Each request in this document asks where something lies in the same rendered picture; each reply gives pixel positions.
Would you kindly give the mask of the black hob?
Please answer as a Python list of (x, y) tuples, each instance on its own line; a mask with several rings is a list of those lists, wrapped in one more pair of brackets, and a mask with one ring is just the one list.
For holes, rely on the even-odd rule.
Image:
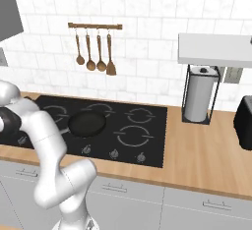
[[(71, 116), (83, 110), (95, 110), (105, 116), (105, 128), (94, 137), (61, 134), (69, 154), (157, 168), (163, 165), (165, 107), (52, 95), (42, 95), (34, 102), (51, 116), (59, 131), (67, 128)], [(82, 154), (87, 144), (91, 152)], [(115, 149), (119, 156), (112, 159), (109, 154)]]

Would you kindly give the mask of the wooden spatula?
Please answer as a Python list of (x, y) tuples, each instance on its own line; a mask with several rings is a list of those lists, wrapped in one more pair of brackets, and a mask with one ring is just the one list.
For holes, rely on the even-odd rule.
[(106, 67), (106, 73), (109, 76), (115, 76), (116, 75), (116, 68), (115, 65), (112, 62), (111, 58), (111, 35), (107, 35), (107, 48), (108, 48), (108, 64)]

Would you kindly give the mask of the dark frying pan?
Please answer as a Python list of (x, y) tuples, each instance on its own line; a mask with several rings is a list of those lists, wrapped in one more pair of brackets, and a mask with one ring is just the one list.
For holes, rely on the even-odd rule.
[(98, 135), (106, 126), (105, 116), (95, 110), (83, 110), (71, 116), (67, 128), (61, 134), (70, 133), (79, 138), (90, 138)]

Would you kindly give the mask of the wooden ladle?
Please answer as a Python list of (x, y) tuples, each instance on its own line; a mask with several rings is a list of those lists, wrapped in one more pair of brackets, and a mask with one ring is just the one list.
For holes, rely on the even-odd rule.
[(95, 62), (92, 60), (91, 45), (90, 45), (90, 36), (88, 34), (86, 35), (86, 44), (87, 44), (88, 55), (89, 55), (89, 60), (87, 62), (87, 68), (90, 71), (94, 71), (95, 70)]

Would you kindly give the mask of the small wooden spoon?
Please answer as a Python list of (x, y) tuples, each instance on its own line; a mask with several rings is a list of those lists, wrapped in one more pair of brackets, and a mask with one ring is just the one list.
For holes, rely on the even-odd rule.
[[(76, 35), (76, 43), (77, 43), (77, 49), (80, 49), (80, 42), (79, 42), (79, 36), (78, 35)], [(81, 55), (81, 52), (78, 52), (78, 56), (77, 56), (76, 61), (77, 61), (77, 63), (79, 65), (84, 65), (85, 64), (85, 59)]]

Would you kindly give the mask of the white paper towel roll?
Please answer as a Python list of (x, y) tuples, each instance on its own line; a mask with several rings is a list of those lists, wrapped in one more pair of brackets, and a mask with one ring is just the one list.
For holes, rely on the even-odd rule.
[(209, 108), (214, 78), (217, 72), (209, 67), (190, 69), (189, 87), (186, 96), (184, 116), (191, 122), (203, 122)]

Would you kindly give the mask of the grey drawer front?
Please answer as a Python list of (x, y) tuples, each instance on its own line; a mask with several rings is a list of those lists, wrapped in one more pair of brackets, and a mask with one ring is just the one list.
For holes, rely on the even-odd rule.
[[(117, 187), (123, 185), (124, 188), (127, 188), (127, 194), (108, 191), (101, 188), (102, 185), (107, 185), (109, 183), (111, 186)], [(120, 198), (132, 199), (137, 201), (147, 201), (159, 204), (162, 204), (163, 197), (163, 187), (100, 176), (97, 176), (94, 179), (93, 183), (90, 186), (90, 191), (117, 196)]]
[[(202, 205), (203, 201), (210, 201), (214, 203), (224, 202), (225, 204), (231, 206), (232, 210), (229, 211), (205, 207)], [(195, 209), (209, 213), (222, 214), (252, 220), (252, 201), (179, 190), (174, 188), (166, 188), (164, 190), (163, 203), (165, 205), (172, 205), (182, 208)]]
[[(27, 172), (35, 171), (38, 174), (38, 177), (34, 178), (34, 177), (17, 175), (16, 174), (17, 170), (25, 170)], [(40, 170), (37, 166), (0, 160), (0, 176), (26, 180), (30, 182), (37, 182), (39, 179), (39, 174), (40, 174)]]

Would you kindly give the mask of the grey cupboard door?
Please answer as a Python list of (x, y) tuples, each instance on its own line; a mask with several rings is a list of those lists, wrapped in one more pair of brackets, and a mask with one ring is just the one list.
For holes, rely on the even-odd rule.
[(159, 203), (88, 192), (87, 206), (100, 230), (159, 229)]
[(0, 176), (5, 191), (14, 207), (24, 230), (52, 230), (60, 219), (57, 207), (44, 209), (33, 198), (36, 179), (17, 175)]
[(252, 230), (252, 220), (165, 205), (159, 230)]

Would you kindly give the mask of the black boxy appliance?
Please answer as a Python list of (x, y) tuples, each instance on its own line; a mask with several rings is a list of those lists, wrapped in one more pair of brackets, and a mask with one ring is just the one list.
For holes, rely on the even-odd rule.
[(252, 150), (252, 95), (244, 95), (233, 120), (239, 144), (243, 149)]

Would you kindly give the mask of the wooden utensil rail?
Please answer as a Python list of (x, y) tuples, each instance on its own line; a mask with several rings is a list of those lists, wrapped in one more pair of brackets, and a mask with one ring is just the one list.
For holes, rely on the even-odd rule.
[(75, 24), (68, 23), (69, 29), (123, 29), (122, 25)]

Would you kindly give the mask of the white wall shelf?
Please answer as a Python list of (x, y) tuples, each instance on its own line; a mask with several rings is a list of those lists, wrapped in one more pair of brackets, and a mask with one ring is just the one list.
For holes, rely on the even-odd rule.
[(252, 36), (181, 33), (178, 35), (178, 63), (252, 68)]

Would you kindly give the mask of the grey wall socket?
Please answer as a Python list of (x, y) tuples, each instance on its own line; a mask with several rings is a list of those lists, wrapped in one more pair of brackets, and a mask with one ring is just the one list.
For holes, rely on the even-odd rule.
[(2, 47), (0, 47), (0, 66), (8, 67), (8, 63)]
[(226, 70), (224, 81), (227, 84), (238, 84), (242, 75), (242, 68), (228, 67)]

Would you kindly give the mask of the grey wall cupboard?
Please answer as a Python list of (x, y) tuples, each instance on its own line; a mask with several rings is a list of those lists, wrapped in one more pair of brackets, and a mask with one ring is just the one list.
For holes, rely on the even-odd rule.
[(0, 41), (24, 31), (16, 0), (0, 0)]

